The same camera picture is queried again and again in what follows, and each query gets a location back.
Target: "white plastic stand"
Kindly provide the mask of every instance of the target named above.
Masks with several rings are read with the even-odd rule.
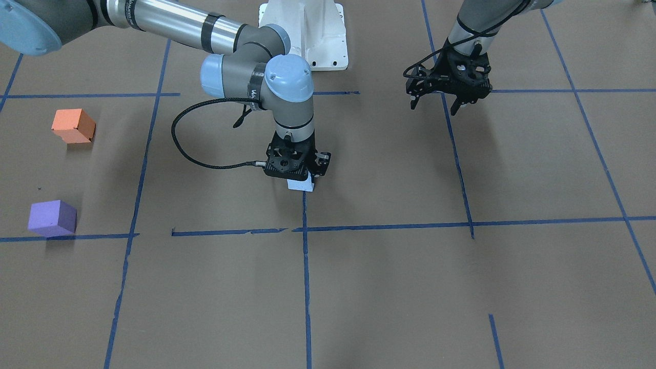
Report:
[[[289,34],[291,54],[312,70],[345,70],[348,66],[344,7],[333,0],[269,0],[260,6],[260,26],[277,24]]]
[[[312,192],[314,191],[312,176],[308,173],[308,178],[305,181],[292,181],[291,179],[287,179],[287,188],[290,190]]]

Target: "blue joint cap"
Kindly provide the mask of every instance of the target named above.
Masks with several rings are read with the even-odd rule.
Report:
[[[0,0],[0,42],[32,56],[62,48],[57,33],[43,19],[14,0]]]
[[[267,24],[263,27],[269,27],[276,31],[276,33],[280,36],[280,39],[283,40],[283,44],[285,45],[285,55],[289,54],[289,51],[291,50],[291,39],[289,38],[287,31],[285,31],[285,28],[282,28],[281,26],[273,23]]]
[[[226,97],[223,89],[223,54],[211,54],[205,58],[201,67],[201,86],[208,95]]]
[[[277,55],[264,70],[269,90],[289,102],[304,102],[314,94],[310,65],[298,55]]]

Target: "orange cube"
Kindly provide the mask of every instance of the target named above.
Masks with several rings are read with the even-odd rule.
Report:
[[[52,122],[52,132],[67,144],[91,142],[96,122],[82,109],[57,110]]]

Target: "purple block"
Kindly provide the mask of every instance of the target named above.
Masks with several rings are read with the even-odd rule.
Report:
[[[77,210],[62,200],[32,204],[28,230],[44,237],[75,233]]]

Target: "black cable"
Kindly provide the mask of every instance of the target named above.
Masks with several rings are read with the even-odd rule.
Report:
[[[490,32],[491,30],[494,30],[494,29],[496,29],[496,28],[499,28],[499,27],[503,26],[503,24],[506,23],[508,20],[510,20],[513,16],[516,16],[517,14],[520,14],[521,12],[523,12],[523,11],[526,9],[526,7],[529,6],[530,2],[531,2],[531,0],[523,0],[523,1],[522,1],[522,2],[521,2],[521,3],[515,8],[515,10],[513,10],[512,12],[510,12],[510,14],[508,14],[508,16],[506,16],[506,18],[503,18],[503,20],[501,20],[499,23],[495,24],[494,26],[491,26],[490,28],[488,28],[488,29],[486,29],[486,30],[484,30],[484,31],[476,32],[473,36],[467,37],[466,39],[461,39],[461,40],[458,41],[458,42],[454,42],[454,43],[452,43],[452,44],[450,44],[450,45],[447,45],[447,46],[445,46],[445,47],[442,47],[440,50],[437,50],[437,51],[434,51],[433,53],[430,53],[428,56],[426,56],[426,57],[423,58],[422,60],[420,60],[420,61],[414,63],[413,65],[409,66],[406,70],[404,70],[404,71],[403,71],[403,76],[404,76],[405,78],[414,78],[414,79],[419,79],[419,80],[422,80],[422,81],[427,81],[427,80],[429,80],[429,77],[428,77],[428,76],[412,76],[412,75],[408,74],[408,72],[409,72],[410,70],[412,70],[412,69],[418,67],[418,66],[420,66],[420,67],[422,67],[422,68],[425,68],[425,67],[422,65],[422,63],[425,62],[426,60],[432,58],[433,56],[436,56],[437,54],[440,54],[442,51],[445,51],[445,50],[447,50],[447,49],[452,49],[452,48],[454,48],[454,47],[456,47],[456,46],[458,46],[458,45],[461,45],[461,44],[463,44],[463,43],[469,42],[469,41],[471,41],[471,40],[473,40],[473,39],[477,39],[477,38],[481,37],[481,35],[484,35],[484,34],[486,34],[487,32]]]
[[[171,137],[173,138],[173,142],[175,143],[175,147],[178,148],[178,151],[184,156],[187,160],[190,162],[200,165],[201,167],[206,167],[209,169],[234,169],[234,168],[239,168],[239,167],[245,167],[247,165],[253,166],[253,167],[260,167],[261,165],[257,165],[257,162],[243,162],[239,164],[233,164],[233,165],[209,165],[203,162],[199,162],[198,160],[192,158],[187,154],[182,147],[180,146],[180,142],[178,141],[178,137],[175,134],[175,128],[178,125],[178,122],[182,117],[184,117],[186,114],[191,112],[192,110],[202,108],[203,106],[211,105],[211,104],[219,104],[221,102],[253,102],[257,103],[258,105],[260,104],[260,101],[254,98],[238,98],[238,97],[228,97],[228,98],[216,98],[214,100],[207,100],[203,102],[199,102],[198,104],[191,105],[189,108],[183,110],[181,113],[178,114],[177,117],[173,120],[173,123],[171,124]],[[243,121],[243,117],[247,115],[242,113],[242,117],[240,118]]]

